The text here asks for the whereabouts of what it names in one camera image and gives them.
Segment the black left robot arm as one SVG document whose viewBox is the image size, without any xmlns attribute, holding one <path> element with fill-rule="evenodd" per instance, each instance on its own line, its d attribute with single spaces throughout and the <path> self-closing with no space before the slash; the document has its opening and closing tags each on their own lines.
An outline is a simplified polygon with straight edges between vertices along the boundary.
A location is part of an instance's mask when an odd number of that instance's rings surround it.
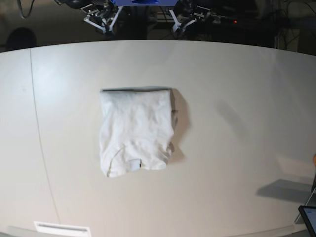
<svg viewBox="0 0 316 237">
<path fill-rule="evenodd" d="M 237 24 L 259 16 L 254 0 L 179 0 L 173 12 L 178 20 L 184 22 L 195 20 L 214 24 Z"/>
</svg>

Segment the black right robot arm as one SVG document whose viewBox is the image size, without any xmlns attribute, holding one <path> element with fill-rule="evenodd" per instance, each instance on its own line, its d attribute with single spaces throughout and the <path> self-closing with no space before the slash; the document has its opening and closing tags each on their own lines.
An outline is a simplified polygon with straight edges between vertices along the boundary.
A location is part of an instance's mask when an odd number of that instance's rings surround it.
<svg viewBox="0 0 316 237">
<path fill-rule="evenodd" d="M 117 7 L 110 0 L 55 0 L 58 5 L 65 4 L 72 9 L 79 9 L 89 20 L 101 24 L 103 20 L 113 17 Z"/>
</svg>

